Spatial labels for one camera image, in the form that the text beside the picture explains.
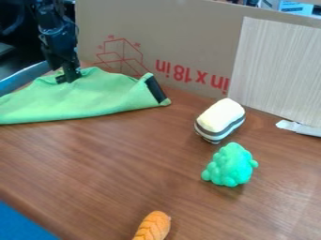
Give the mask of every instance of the green towel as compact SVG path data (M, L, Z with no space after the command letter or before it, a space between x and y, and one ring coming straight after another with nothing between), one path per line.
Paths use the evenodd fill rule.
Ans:
M57 74L43 76L0 97L0 124L84 118L171 103L151 73L136 80L90 67L82 74L72 83L61 84L56 83Z

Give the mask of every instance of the green plastic broccoli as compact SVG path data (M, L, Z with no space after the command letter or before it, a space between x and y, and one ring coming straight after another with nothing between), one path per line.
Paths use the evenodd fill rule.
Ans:
M257 167L258 162L249 151L236 142L230 142L214 154L201 176L216 185L235 187L248 183L252 168Z

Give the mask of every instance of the cardboard box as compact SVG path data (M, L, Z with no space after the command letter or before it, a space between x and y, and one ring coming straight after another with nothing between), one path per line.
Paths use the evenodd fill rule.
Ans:
M262 0L261 8L274 9L296 15L310 16L313 13L313 4L290 2L283 0Z
M226 97L243 18L321 28L321 20L204 0L78 0L82 60Z

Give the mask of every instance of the white sponge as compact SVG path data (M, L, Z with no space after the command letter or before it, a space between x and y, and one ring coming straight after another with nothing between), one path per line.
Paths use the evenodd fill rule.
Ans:
M225 98L203 112L196 119L194 127L205 140L218 144L244 121L244 108L232 99Z

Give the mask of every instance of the orange toy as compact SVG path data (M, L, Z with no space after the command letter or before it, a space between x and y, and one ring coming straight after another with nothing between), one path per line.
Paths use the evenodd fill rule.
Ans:
M171 218L161 211L147 215L132 240L163 240L171 228Z

